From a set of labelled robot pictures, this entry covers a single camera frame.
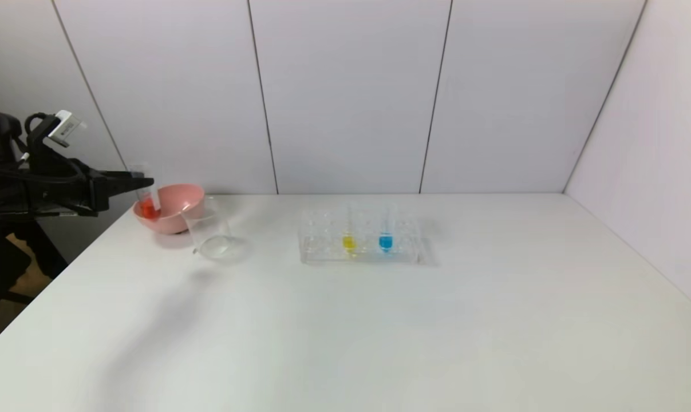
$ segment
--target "white table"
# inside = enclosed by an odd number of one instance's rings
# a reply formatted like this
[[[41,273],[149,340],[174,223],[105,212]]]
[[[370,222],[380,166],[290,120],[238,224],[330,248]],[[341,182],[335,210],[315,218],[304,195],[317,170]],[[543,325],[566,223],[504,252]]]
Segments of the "white table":
[[[429,266],[306,266],[394,201]],[[110,227],[0,336],[0,412],[691,411],[691,302],[563,195],[227,196],[248,249]]]

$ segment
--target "black cable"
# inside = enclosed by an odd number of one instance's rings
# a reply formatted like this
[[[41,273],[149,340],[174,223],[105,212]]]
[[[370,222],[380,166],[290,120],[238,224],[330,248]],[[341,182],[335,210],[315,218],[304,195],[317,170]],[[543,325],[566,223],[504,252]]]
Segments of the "black cable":
[[[20,173],[20,172],[13,172],[11,170],[5,170],[0,168],[0,175],[2,176],[8,176],[8,177],[15,177],[16,179],[19,180],[27,180],[29,182],[38,182],[38,183],[75,183],[78,181],[77,176],[73,177],[52,177],[52,176],[44,176],[44,175],[33,175],[31,173]]]
[[[47,114],[41,113],[41,112],[37,112],[37,113],[35,113],[35,114],[29,115],[29,116],[25,119],[25,133],[27,133],[27,136],[29,136],[29,132],[31,131],[30,126],[31,126],[31,124],[32,124],[32,120],[35,120],[35,119],[45,119],[45,117],[47,117],[47,116],[48,116]]]

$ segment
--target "panel seam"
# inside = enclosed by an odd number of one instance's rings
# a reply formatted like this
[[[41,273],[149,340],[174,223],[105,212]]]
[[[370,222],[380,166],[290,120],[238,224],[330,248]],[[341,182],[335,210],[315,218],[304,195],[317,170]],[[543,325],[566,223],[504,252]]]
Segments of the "panel seam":
[[[93,101],[93,105],[96,107],[98,115],[101,118],[101,122],[104,123],[104,128],[106,132],[109,133],[109,138],[112,139],[112,144],[114,145],[114,149],[117,152],[121,164],[123,165],[124,169],[128,169],[126,166],[126,162],[124,161],[124,156],[121,155],[119,146],[116,143],[116,140],[114,139],[114,135],[112,134],[112,131],[109,128],[109,124],[106,122],[104,113],[101,111],[101,107],[98,105],[98,101],[96,101],[96,96],[93,94],[93,90],[91,89],[91,85],[88,82],[88,78],[86,78],[86,73],[83,71],[83,66],[81,66],[81,61],[78,59],[78,54],[76,54],[76,50],[73,47],[73,42],[70,41],[70,37],[68,36],[67,29],[65,29],[63,19],[60,17],[60,11],[58,10],[58,6],[55,4],[55,0],[52,0],[51,3],[53,5],[53,10],[55,10],[55,16],[57,16],[58,22],[60,23],[60,28],[62,29],[63,35],[65,36],[65,41],[68,42],[68,47],[70,47],[70,52],[71,54],[73,54],[74,60],[76,60],[76,65],[78,66],[78,70],[81,72],[83,82],[86,83],[86,89],[88,89],[89,94],[91,94],[91,100]]]
[[[630,45],[633,44],[633,39],[635,38],[635,32],[638,31],[638,26],[641,24],[641,18],[643,18],[643,12],[646,11],[646,5],[648,5],[648,0],[643,0],[643,7],[641,7],[641,12],[638,13],[638,20],[635,21],[635,26],[633,26],[633,32],[630,34],[630,39],[628,39],[627,45],[625,46],[625,51],[623,51],[622,57],[620,58],[620,64],[618,65],[618,69],[615,71],[615,76],[613,76],[613,80],[610,82],[610,87],[607,88],[607,94],[605,94],[605,99],[602,101],[602,105],[599,107],[599,112],[597,112],[597,117],[594,118],[594,123],[592,123],[592,127],[589,129],[589,134],[587,135],[587,138],[584,139],[584,144],[582,145],[582,149],[579,152],[579,156],[577,156],[577,160],[575,161],[574,167],[572,167],[572,172],[570,173],[570,177],[567,178],[567,183],[564,185],[564,189],[562,190],[562,193],[567,193],[567,188],[570,185],[570,182],[572,181],[572,177],[574,177],[575,172],[577,171],[577,166],[579,164],[580,159],[582,158],[582,154],[584,154],[584,150],[587,148],[587,144],[589,143],[589,139],[592,136],[592,132],[594,132],[595,126],[597,126],[597,123],[599,121],[599,117],[602,115],[602,110],[605,109],[605,104],[607,104],[607,99],[610,97],[610,93],[613,90],[613,87],[615,87],[615,81],[618,78],[618,74],[620,73],[620,69],[622,69],[623,63],[625,63],[625,57],[627,57],[627,52],[630,50]]]
[[[261,104],[264,107],[264,123],[266,124],[266,137],[269,141],[269,154],[271,154],[271,170],[274,173],[274,188],[279,195],[279,182],[277,182],[277,165],[274,162],[274,146],[271,143],[271,131],[269,130],[269,115],[266,112],[266,100],[264,99],[264,83],[261,80],[261,66],[259,65],[259,49],[256,47],[256,34],[254,33],[254,15],[251,13],[251,0],[246,0],[248,7],[248,22],[251,24],[251,40],[254,44],[254,57],[256,57],[256,73],[259,75],[259,89],[261,90]]]
[[[447,27],[444,30],[444,43],[442,44],[442,58],[439,60],[439,73],[437,73],[437,86],[435,87],[435,99],[432,104],[432,117],[429,119],[429,132],[427,132],[427,146],[424,148],[424,162],[421,164],[421,179],[419,179],[419,193],[421,186],[424,185],[424,171],[427,169],[427,154],[429,153],[429,139],[432,138],[432,125],[435,121],[435,109],[437,108],[437,94],[439,93],[439,82],[442,78],[442,65],[444,64],[444,52],[447,49],[447,35],[449,34],[449,21],[452,18],[452,4],[455,0],[450,0],[449,11],[447,12]]]

